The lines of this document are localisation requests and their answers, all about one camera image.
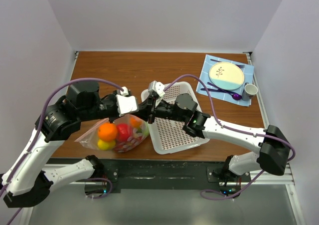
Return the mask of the red fake apple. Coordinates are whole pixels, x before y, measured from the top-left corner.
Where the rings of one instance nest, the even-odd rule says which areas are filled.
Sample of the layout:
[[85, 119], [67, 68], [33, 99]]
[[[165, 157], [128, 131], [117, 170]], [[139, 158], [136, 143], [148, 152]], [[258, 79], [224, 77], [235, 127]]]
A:
[[116, 140], [118, 142], [125, 142], [132, 136], [133, 130], [130, 125], [126, 123], [121, 123], [116, 125], [116, 128], [118, 131]]

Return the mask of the clear zip top bag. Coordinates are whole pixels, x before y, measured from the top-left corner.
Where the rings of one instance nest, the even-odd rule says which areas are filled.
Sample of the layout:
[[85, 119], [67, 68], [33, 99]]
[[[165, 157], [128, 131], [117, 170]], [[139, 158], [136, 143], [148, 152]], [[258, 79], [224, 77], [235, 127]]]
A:
[[114, 122], [100, 120], [75, 142], [89, 149], [124, 153], [142, 143], [149, 134], [145, 121], [125, 115]]

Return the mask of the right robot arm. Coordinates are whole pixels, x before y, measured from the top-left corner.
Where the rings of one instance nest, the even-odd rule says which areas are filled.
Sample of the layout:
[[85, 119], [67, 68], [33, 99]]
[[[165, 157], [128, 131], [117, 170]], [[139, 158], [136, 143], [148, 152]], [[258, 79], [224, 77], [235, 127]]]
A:
[[228, 156], [220, 176], [232, 182], [240, 175], [255, 170], [282, 176], [292, 149], [282, 131], [273, 125], [268, 128], [240, 126], [215, 119], [198, 110], [197, 101], [188, 93], [180, 94], [170, 104], [164, 100], [155, 106], [155, 95], [143, 95], [142, 101], [151, 106], [151, 118], [183, 122], [183, 130], [192, 137], [226, 141], [248, 149], [243, 155]]

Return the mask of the orange fake orange front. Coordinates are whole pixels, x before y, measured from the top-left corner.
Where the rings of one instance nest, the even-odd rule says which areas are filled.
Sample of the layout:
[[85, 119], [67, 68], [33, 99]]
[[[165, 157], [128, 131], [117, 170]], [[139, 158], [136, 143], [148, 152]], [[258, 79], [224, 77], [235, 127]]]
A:
[[115, 140], [117, 134], [118, 130], [114, 123], [104, 123], [98, 128], [98, 137], [105, 142]]

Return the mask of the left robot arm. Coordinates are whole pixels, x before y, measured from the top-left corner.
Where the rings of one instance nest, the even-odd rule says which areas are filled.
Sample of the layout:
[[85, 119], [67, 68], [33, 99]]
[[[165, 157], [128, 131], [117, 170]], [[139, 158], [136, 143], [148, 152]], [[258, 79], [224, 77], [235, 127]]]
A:
[[1, 195], [8, 208], [40, 204], [55, 189], [78, 180], [98, 181], [104, 165], [94, 156], [53, 173], [43, 171], [51, 155], [81, 123], [127, 114], [147, 121], [147, 105], [138, 103], [130, 90], [98, 78], [80, 78], [57, 88], [46, 100], [31, 138], [14, 165], [0, 176]]

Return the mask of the yellow fake lemon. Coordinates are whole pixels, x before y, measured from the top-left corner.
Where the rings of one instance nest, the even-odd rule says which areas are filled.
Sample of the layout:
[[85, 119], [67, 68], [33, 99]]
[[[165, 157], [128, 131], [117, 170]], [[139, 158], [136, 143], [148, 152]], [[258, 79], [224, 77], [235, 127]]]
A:
[[112, 150], [116, 145], [116, 141], [112, 140], [112, 141], [103, 141], [103, 140], [99, 140], [97, 143], [97, 146], [100, 150]]

